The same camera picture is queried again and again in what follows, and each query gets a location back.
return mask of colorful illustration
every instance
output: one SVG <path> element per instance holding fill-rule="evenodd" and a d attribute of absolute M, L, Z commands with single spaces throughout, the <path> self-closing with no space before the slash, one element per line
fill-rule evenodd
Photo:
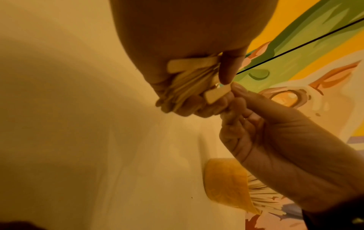
<path fill-rule="evenodd" d="M 285 22 L 281 15 L 287 11 L 290 21 Z M 275 14 L 265 31 L 279 31 L 274 37 L 263 31 L 253 41 L 234 81 L 300 110 L 364 154 L 364 1 L 281 0 Z M 288 198 L 281 203 L 286 215 L 248 213 L 246 229 L 307 229 L 300 208 Z"/>

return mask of painted ear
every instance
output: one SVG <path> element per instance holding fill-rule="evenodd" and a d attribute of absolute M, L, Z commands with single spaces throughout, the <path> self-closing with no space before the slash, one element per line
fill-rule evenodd
<path fill-rule="evenodd" d="M 256 57 L 259 57 L 267 50 L 269 44 L 270 44 L 270 42 L 267 42 L 267 43 L 264 43 L 263 45 L 259 46 L 254 52 L 251 53 L 251 55 L 249 55 L 248 58 L 250 60 L 252 60 Z"/>
<path fill-rule="evenodd" d="M 310 84 L 313 88 L 330 88 L 350 77 L 361 61 L 335 68 Z"/>

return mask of hand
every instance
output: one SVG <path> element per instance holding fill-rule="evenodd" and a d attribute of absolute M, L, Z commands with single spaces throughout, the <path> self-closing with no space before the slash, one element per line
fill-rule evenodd
<path fill-rule="evenodd" d="M 250 42 L 261 33 L 277 2 L 110 0 L 120 41 L 159 96 L 173 79 L 166 72 L 171 59 L 223 52 L 219 78 L 222 84 L 230 83 Z M 221 113 L 233 98 L 229 93 L 206 105 L 201 96 L 194 95 L 176 113 L 209 117 Z"/>
<path fill-rule="evenodd" d="M 362 155 L 298 110 L 232 89 L 220 139 L 260 181 L 309 212 L 364 194 Z"/>

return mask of dark object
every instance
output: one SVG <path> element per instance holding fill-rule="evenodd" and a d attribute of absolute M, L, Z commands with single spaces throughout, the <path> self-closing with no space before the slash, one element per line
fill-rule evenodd
<path fill-rule="evenodd" d="M 46 230 L 25 221 L 0 222 L 0 230 Z"/>
<path fill-rule="evenodd" d="M 358 230 L 364 229 L 364 196 L 342 203 L 323 213 L 302 211 L 309 230 Z"/>

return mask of black sleeve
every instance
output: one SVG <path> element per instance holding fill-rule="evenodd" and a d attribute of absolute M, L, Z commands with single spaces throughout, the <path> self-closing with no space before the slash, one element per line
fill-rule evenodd
<path fill-rule="evenodd" d="M 302 211 L 302 214 L 308 230 L 364 230 L 364 196 L 323 213 Z"/>

